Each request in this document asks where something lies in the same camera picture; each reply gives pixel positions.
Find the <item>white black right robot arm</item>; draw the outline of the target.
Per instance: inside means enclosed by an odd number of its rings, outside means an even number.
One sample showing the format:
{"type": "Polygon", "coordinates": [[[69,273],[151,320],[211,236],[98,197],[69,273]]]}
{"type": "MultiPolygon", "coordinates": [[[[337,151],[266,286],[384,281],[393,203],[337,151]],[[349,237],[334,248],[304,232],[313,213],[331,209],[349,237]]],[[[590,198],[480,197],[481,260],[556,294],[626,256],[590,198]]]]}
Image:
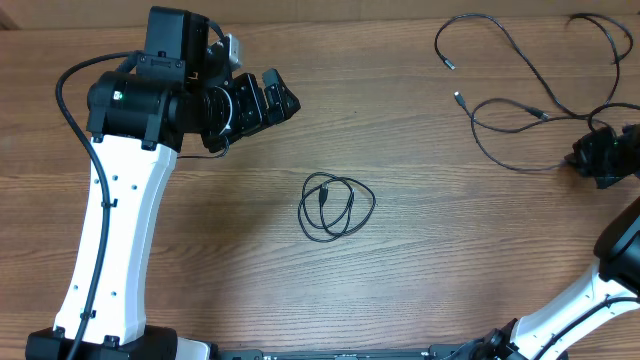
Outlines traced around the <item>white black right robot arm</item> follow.
{"type": "MultiPolygon", "coordinates": [[[[591,132],[565,157],[605,189],[639,173],[639,127],[617,136],[609,128],[591,132]]],[[[639,308],[639,202],[631,203],[600,234],[596,259],[583,275],[538,311],[514,319],[473,343],[470,359],[561,359],[581,338],[639,308]]]]}

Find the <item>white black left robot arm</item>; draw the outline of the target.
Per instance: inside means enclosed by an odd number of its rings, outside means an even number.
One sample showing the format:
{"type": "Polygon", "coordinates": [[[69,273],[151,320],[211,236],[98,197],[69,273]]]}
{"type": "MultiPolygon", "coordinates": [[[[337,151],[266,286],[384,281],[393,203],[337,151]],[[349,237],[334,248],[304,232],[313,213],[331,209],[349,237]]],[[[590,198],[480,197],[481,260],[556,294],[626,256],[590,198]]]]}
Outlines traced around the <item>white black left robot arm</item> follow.
{"type": "Polygon", "coordinates": [[[140,51],[89,89],[77,136],[91,160],[88,203],[70,286],[29,359],[213,359],[216,347],[151,326],[145,289],[159,206],[183,139],[210,157],[290,119],[300,102],[276,70],[241,71],[238,42],[209,18],[150,10],[140,51]]]}

